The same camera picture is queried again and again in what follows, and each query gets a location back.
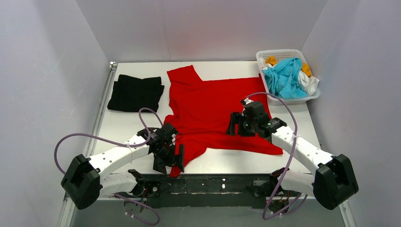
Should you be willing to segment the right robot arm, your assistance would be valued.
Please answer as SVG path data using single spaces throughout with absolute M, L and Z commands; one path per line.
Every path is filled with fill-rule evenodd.
M 270 174 L 273 193 L 294 191 L 311 195 L 326 209 L 333 210 L 359 191 L 351 160 L 333 155 L 298 136 L 279 118 L 270 118 L 259 101 L 243 100 L 243 111 L 233 112 L 227 134 L 259 136 L 286 151 L 310 173 L 284 167 Z

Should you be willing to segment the red t-shirt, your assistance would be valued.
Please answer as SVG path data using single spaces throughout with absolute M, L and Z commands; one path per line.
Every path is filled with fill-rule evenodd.
M 242 150 L 266 155 L 282 155 L 283 150 L 258 136 L 230 136 L 226 133 L 231 113 L 240 112 L 240 101 L 253 94 L 269 113 L 265 88 L 260 76 L 239 79 L 202 80 L 195 68 L 185 66 L 167 72 L 171 82 L 169 106 L 173 113 L 164 122 L 180 133 L 187 166 L 208 148 Z

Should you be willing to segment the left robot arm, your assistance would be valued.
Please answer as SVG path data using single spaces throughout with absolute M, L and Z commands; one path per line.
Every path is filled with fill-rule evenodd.
M 90 157 L 73 158 L 61 186 L 79 210 L 88 208 L 99 197 L 127 192 L 140 197 L 150 192 L 151 186 L 135 169 L 124 173 L 116 170 L 132 161 L 152 154 L 153 170 L 166 174 L 166 167 L 184 171 L 184 145 L 178 144 L 181 136 L 173 125 L 161 128 L 144 128 L 124 143 Z

